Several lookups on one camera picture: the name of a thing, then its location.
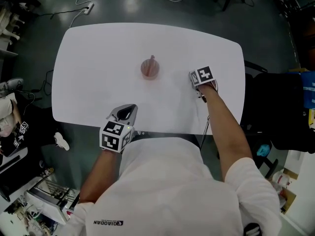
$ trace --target sneaker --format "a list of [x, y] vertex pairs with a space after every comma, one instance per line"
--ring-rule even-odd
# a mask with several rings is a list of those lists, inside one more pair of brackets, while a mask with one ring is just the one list
[[55, 141], [56, 141], [56, 146], [59, 146], [61, 148], [64, 148], [65, 150], [69, 150], [69, 144], [65, 141], [61, 133], [56, 132], [54, 135]]

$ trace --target power outlet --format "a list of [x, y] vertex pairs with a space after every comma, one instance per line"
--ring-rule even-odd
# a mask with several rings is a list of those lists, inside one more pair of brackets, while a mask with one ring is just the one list
[[86, 9], [86, 10], [84, 11], [84, 14], [85, 14], [85, 15], [89, 15], [89, 13], [90, 13], [91, 10], [93, 9], [93, 7], [94, 7], [94, 3], [93, 3], [93, 2], [90, 2], [90, 3], [89, 3], [89, 6], [88, 6], [88, 9]]

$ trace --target logo on shirt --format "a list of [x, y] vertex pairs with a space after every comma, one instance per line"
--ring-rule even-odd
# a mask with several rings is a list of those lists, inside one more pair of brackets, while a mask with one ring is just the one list
[[104, 226], [122, 226], [124, 222], [123, 220], [94, 220], [93, 224]]

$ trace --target tabletop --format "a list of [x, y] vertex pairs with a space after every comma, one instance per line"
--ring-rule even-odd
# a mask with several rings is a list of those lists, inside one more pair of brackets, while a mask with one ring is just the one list
[[[151, 55], [158, 77], [144, 80], [141, 63]], [[209, 66], [219, 95], [240, 122], [245, 67], [239, 44], [207, 33], [154, 24], [112, 23], [70, 28], [53, 75], [55, 120], [100, 127], [110, 112], [136, 104], [135, 129], [203, 134], [208, 110], [197, 98], [189, 71]]]

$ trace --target floor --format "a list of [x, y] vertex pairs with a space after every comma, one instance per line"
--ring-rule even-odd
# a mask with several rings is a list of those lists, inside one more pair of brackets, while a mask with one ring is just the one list
[[[52, 13], [81, 8], [76, 0], [40, 0], [36, 13]], [[239, 43], [244, 58], [257, 63], [269, 72], [281, 73], [297, 67], [286, 21], [278, 15], [272, 0], [254, 0], [249, 7], [240, 0], [232, 0], [222, 12], [224, 0], [93, 0], [95, 7], [89, 16], [80, 16], [73, 27], [112, 23], [139, 22], [178, 26], [207, 32]], [[19, 56], [7, 63], [4, 70], [12, 77], [25, 80], [24, 89], [41, 87], [47, 71], [54, 68], [59, 45], [76, 12], [38, 17], [22, 29], [21, 40], [13, 47]], [[51, 97], [38, 93], [43, 100], [40, 107], [50, 107]], [[99, 153], [98, 129], [62, 123], [70, 151], [45, 146], [42, 152], [49, 165], [55, 168], [60, 184], [80, 188]], [[221, 179], [220, 164], [212, 137], [202, 150], [204, 162], [216, 179]], [[286, 151], [273, 150], [272, 159], [283, 165]]]

